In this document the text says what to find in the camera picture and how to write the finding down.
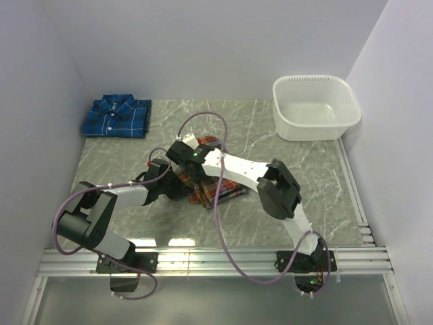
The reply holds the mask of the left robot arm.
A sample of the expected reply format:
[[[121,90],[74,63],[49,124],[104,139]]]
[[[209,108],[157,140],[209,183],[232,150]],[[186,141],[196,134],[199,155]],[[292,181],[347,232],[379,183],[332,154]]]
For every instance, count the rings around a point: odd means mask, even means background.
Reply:
[[[160,196],[181,200],[191,192],[167,160],[155,158],[147,165],[146,171],[124,184],[78,183],[53,220],[53,239],[62,236],[79,248],[111,257],[120,272],[131,271],[137,261],[135,245],[108,229],[113,212],[147,206]]]

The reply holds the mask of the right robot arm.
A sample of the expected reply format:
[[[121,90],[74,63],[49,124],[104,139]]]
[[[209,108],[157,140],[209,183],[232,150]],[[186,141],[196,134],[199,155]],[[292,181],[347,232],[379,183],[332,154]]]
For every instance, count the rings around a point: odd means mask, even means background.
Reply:
[[[299,246],[301,268],[311,271],[321,264],[323,241],[313,233],[302,205],[300,185],[283,162],[254,162],[205,144],[190,146],[182,141],[176,141],[166,156],[197,180],[222,175],[257,192],[263,210],[280,220],[292,242]]]

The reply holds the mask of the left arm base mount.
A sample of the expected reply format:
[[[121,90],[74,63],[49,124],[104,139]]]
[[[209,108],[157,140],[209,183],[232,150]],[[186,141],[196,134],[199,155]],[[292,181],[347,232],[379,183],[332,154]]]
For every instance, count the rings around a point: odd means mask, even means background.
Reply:
[[[131,268],[134,268],[154,274],[157,264],[157,252],[134,252],[127,254],[124,259],[115,259],[107,255],[100,255],[95,271],[97,274],[126,274],[134,273],[134,271],[131,270]]]

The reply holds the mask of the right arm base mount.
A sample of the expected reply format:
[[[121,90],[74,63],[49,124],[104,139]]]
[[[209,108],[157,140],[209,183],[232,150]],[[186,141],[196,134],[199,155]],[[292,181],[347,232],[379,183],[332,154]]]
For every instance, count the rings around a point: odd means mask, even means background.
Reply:
[[[274,263],[274,268],[279,272],[283,272],[288,262],[292,258],[294,251],[277,251],[277,259]],[[334,252],[329,252],[329,259],[326,251],[322,251],[317,261],[313,261],[311,256],[297,253],[292,262],[289,272],[297,274],[308,274],[313,272],[326,272],[328,270],[328,261],[330,261],[330,272],[338,270]]]

